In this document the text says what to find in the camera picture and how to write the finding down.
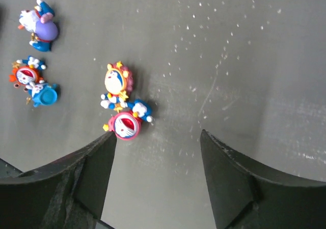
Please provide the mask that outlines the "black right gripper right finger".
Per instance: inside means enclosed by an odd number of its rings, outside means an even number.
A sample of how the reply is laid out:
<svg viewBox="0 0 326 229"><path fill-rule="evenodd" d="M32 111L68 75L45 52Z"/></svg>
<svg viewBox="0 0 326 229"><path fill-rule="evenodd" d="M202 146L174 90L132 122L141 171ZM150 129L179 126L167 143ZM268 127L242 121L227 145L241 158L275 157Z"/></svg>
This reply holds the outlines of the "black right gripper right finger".
<svg viewBox="0 0 326 229"><path fill-rule="evenodd" d="M200 136L216 228L325 228L325 182L281 172Z"/></svg>

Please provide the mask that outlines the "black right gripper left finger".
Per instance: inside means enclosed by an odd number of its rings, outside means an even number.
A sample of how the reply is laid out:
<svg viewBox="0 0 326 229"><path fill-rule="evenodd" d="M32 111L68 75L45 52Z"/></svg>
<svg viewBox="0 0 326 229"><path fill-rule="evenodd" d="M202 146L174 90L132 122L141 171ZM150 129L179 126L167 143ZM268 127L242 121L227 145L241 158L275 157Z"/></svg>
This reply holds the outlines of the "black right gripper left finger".
<svg viewBox="0 0 326 229"><path fill-rule="evenodd" d="M116 144L116 136L106 133L26 172L15 172L1 161L1 228L95 228Z"/></svg>

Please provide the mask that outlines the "pink-hooded Doraemon figure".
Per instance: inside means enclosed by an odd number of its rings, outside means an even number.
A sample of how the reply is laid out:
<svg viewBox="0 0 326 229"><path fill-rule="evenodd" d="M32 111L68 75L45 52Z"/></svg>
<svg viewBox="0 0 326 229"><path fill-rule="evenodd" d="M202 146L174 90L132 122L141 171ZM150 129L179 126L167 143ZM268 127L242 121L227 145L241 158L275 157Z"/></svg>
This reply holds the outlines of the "pink-hooded Doraemon figure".
<svg viewBox="0 0 326 229"><path fill-rule="evenodd" d="M103 125L106 132L114 132L121 140L132 140L138 136L143 121L152 122L152 108L143 100L135 99L125 103L112 103L103 100L101 105L118 113Z"/></svg>

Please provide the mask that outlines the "orange lion Doraemon figure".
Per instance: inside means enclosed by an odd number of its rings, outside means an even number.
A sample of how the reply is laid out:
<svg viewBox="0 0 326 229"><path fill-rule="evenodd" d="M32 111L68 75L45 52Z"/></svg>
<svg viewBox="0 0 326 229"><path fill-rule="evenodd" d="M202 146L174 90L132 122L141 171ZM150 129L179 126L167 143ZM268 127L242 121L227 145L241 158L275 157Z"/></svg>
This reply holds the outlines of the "orange lion Doraemon figure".
<svg viewBox="0 0 326 229"><path fill-rule="evenodd" d="M105 109L113 109L118 113L126 107L126 102L133 90L131 70L121 61L108 63L104 78L106 93L101 94L100 105Z"/></svg>

